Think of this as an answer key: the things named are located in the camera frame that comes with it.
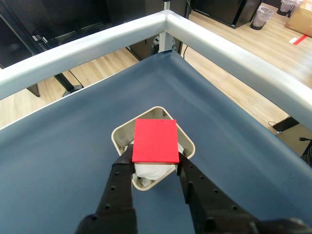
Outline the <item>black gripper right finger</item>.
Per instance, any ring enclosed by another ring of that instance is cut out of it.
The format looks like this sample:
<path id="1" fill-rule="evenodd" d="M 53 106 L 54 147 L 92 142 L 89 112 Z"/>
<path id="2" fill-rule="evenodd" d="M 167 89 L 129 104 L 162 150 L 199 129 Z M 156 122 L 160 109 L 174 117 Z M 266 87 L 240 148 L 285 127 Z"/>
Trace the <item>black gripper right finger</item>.
<path id="1" fill-rule="evenodd" d="M 237 205 L 181 153 L 176 173 L 196 234 L 259 233 L 257 219 Z"/>

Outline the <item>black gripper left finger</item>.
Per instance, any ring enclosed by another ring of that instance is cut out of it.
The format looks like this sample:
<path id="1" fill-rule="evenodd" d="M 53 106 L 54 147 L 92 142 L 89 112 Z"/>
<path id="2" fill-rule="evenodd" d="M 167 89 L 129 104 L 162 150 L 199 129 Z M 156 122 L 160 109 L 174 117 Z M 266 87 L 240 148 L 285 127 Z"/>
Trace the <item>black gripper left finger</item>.
<path id="1" fill-rule="evenodd" d="M 78 225 L 77 234 L 136 234 L 137 216 L 133 207 L 133 144 L 113 163 L 104 192 L 94 214 Z"/>

